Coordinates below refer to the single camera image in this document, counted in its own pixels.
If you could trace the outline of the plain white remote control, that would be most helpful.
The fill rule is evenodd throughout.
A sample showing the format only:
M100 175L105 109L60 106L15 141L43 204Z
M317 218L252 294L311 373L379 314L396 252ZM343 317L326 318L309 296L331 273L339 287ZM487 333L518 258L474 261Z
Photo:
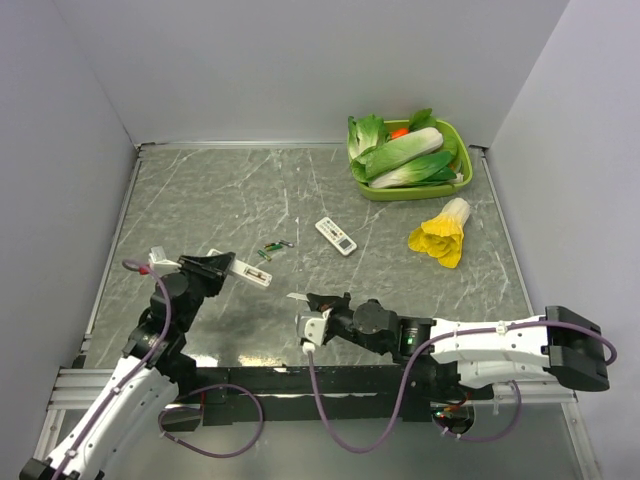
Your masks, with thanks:
M272 282L271 274L238 259L231 263L229 273L239 280L260 288L267 288Z

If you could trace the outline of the white battery cover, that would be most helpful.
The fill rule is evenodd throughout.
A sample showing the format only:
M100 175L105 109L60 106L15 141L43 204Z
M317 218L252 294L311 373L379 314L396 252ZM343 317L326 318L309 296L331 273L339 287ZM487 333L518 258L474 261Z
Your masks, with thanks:
M302 294L302 293L295 293L295 292L291 292L289 294L286 295L287 298L296 300L296 301L302 301L302 302L308 302L308 297L306 294Z

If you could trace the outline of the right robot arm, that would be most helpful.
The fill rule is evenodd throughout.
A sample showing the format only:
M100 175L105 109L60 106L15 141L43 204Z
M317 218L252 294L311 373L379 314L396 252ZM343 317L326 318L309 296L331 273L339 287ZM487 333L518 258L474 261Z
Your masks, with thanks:
M564 306L520 320L460 322L401 315L375 299L352 308L349 294L307 294L306 302L308 311L295 318L304 352L340 338L423 369L453 399L495 383L549 379L574 391L602 392L617 358L597 324Z

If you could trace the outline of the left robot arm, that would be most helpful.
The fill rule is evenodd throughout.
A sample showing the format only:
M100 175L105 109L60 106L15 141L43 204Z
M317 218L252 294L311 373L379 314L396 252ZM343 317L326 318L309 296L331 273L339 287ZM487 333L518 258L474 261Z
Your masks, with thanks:
M104 479L166 405L195 395L196 362L182 352L186 334L204 300L220 293L235 259L233 252L181 256L163 274L154 264L123 261L155 280L149 306L85 415L45 459L29 459L20 478Z

